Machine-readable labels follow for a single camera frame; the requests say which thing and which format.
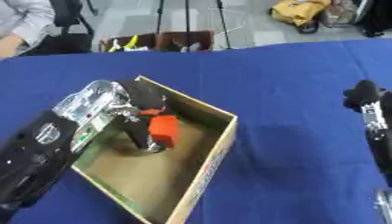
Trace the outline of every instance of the tripod leg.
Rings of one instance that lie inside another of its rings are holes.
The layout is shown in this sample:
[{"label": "tripod leg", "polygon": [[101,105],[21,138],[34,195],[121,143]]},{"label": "tripod leg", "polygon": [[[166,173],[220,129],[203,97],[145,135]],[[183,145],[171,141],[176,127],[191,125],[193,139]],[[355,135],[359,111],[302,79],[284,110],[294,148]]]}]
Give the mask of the tripod leg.
[{"label": "tripod leg", "polygon": [[186,51],[190,52],[191,48],[191,25],[189,18],[189,0],[185,0],[185,22],[186,22]]},{"label": "tripod leg", "polygon": [[165,0],[159,0],[159,7],[157,8],[157,32],[158,35],[161,32],[162,14],[164,13]]},{"label": "tripod leg", "polygon": [[220,20],[222,21],[223,31],[225,32],[227,49],[232,49],[231,45],[230,45],[230,39],[228,38],[228,28],[226,28],[225,17],[223,15],[223,3],[222,3],[221,0],[216,0],[216,4],[218,6],[218,10],[219,10],[219,14],[220,14]]}]

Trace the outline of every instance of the wooden box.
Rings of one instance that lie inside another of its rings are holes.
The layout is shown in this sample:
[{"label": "wooden box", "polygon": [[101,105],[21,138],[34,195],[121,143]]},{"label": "wooden box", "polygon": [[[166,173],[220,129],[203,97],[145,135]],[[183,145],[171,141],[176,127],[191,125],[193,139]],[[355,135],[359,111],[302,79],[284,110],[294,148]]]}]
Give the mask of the wooden box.
[{"label": "wooden box", "polygon": [[127,155],[125,135],[103,142],[97,137],[73,165],[86,180],[142,223],[184,223],[235,140],[237,116],[193,99],[155,81],[179,119],[173,149]]}]

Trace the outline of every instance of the black chair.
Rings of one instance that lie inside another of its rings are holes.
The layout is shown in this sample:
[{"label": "black chair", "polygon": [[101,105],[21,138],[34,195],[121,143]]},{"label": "black chair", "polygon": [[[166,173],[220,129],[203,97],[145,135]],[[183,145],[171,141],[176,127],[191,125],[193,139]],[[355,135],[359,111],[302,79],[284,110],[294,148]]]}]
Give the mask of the black chair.
[{"label": "black chair", "polygon": [[[55,37],[47,36],[39,46],[21,56],[90,53],[95,31],[81,15],[83,7],[81,0],[50,0],[50,2],[55,12],[54,25],[61,28],[61,34]],[[87,3],[95,14],[97,11],[91,2],[87,0]],[[87,33],[69,33],[71,26],[80,24],[86,27]]]}]

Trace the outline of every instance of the sleeve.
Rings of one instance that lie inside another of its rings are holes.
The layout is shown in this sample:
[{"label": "sleeve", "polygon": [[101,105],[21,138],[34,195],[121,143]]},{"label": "sleeve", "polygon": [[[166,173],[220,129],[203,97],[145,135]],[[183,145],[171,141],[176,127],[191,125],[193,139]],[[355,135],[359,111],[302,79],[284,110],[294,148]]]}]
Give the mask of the sleeve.
[{"label": "sleeve", "polygon": [[53,24],[54,10],[49,0],[8,0],[9,5],[21,13],[24,20],[12,33],[29,46],[34,46],[46,35],[46,27]]}]

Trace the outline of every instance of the yellow bag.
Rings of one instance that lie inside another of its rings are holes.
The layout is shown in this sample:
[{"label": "yellow bag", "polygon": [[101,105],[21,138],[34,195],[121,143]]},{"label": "yellow bag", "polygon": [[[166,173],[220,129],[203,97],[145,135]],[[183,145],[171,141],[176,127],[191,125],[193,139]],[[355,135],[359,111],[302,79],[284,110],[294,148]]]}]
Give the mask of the yellow bag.
[{"label": "yellow bag", "polygon": [[331,0],[283,0],[272,8],[276,20],[300,26],[311,21]]}]

